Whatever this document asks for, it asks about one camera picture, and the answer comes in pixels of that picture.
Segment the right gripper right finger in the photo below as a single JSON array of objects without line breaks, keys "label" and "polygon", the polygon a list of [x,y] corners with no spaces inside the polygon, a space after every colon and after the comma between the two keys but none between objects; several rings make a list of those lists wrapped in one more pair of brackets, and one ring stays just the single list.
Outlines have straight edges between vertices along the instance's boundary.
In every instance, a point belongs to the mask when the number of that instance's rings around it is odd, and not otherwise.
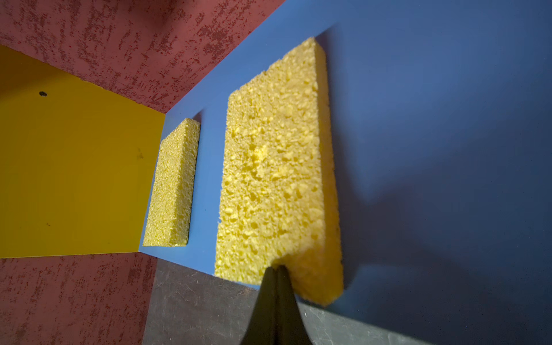
[{"label": "right gripper right finger", "polygon": [[312,345],[285,266],[276,269],[276,293],[276,344]]}]

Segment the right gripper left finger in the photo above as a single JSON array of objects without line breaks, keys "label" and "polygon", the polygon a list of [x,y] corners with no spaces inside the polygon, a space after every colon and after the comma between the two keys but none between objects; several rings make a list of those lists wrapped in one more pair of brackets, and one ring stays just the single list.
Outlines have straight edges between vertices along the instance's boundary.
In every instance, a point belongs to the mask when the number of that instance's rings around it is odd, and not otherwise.
[{"label": "right gripper left finger", "polygon": [[276,273],[267,268],[241,345],[273,345],[276,336]]}]

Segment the yellow sponge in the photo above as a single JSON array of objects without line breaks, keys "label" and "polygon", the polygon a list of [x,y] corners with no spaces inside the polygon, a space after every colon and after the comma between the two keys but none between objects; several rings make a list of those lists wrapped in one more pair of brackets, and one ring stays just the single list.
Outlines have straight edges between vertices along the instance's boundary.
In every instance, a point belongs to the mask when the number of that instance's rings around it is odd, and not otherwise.
[{"label": "yellow sponge", "polygon": [[199,122],[184,119],[160,144],[145,247],[188,244],[200,131]]},{"label": "yellow sponge", "polygon": [[228,100],[214,274],[258,285],[284,266],[302,299],[344,291],[326,55],[314,38]]}]

